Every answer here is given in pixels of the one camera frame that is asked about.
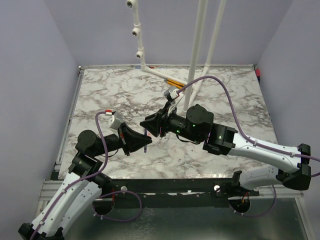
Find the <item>purple gel pen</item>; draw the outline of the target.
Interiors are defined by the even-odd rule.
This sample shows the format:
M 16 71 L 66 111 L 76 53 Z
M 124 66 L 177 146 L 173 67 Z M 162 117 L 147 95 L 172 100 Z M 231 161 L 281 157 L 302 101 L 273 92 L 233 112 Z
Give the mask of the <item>purple gel pen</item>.
M 146 129 L 144 129 L 144 136 L 148 137 L 148 131 Z M 147 153 L 147 145 L 144 146 L 143 151 L 144 151 L 144 153 Z

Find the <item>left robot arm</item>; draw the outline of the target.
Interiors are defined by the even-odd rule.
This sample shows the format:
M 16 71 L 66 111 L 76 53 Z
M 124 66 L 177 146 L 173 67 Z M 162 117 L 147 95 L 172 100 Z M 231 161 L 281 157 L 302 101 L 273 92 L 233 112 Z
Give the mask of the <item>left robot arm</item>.
M 97 198 L 106 197 L 113 189 L 111 178 L 100 172 L 102 162 L 96 157 L 123 149 L 126 155 L 152 143 L 150 136 L 120 125 L 118 134 L 100 138 L 92 130 L 82 131 L 73 158 L 53 198 L 31 222 L 24 223 L 18 233 L 24 240 L 63 240 L 82 212 Z

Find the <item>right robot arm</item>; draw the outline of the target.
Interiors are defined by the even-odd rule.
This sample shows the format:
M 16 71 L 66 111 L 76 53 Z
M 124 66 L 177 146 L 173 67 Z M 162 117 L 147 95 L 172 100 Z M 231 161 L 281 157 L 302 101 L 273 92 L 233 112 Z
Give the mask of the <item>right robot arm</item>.
M 251 137 L 243 137 L 235 128 L 214 123 L 214 114 L 196 104 L 186 116 L 170 112 L 168 107 L 149 115 L 140 126 L 155 137 L 164 137 L 171 132 L 194 144 L 203 144 L 202 149 L 213 155 L 245 157 L 265 163 L 267 166 L 248 172 L 234 173 L 235 180 L 229 189 L 240 196 L 247 190 L 270 185 L 283 185 L 298 191 L 309 189 L 311 167 L 301 153 L 309 146 L 282 146 Z

